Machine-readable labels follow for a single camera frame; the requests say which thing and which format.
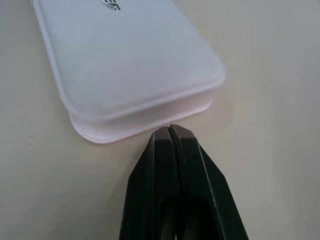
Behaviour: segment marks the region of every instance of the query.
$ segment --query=white surface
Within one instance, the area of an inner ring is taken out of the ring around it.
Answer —
[[[225,79],[218,56],[171,0],[119,2],[111,12],[103,0],[32,3],[59,96],[94,143],[199,113]]]
[[[179,0],[228,73],[180,121],[224,173],[252,240],[320,236],[320,2]],[[118,239],[152,131],[97,146],[61,104],[29,0],[0,1],[0,239]]]

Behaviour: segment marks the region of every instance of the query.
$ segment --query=white table surface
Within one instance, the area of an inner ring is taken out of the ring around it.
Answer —
[[[224,173],[251,240],[319,239],[320,1],[175,2],[227,72],[212,107],[178,123]],[[1,240],[118,239],[152,131],[81,138],[30,0],[0,1]]]

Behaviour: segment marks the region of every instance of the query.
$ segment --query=plastic case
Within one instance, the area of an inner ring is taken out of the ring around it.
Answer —
[[[34,0],[75,130],[115,142],[206,110],[225,78],[170,0]]]

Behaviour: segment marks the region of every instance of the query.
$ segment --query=white plastic container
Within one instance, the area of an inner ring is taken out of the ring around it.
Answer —
[[[225,78],[170,0],[34,0],[76,131],[115,142],[206,110]]]

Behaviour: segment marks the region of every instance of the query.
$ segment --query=printed logo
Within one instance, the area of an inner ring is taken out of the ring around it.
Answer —
[[[103,0],[103,4],[105,4],[108,8],[115,10],[115,11],[120,11],[121,8],[119,7],[117,0]]]

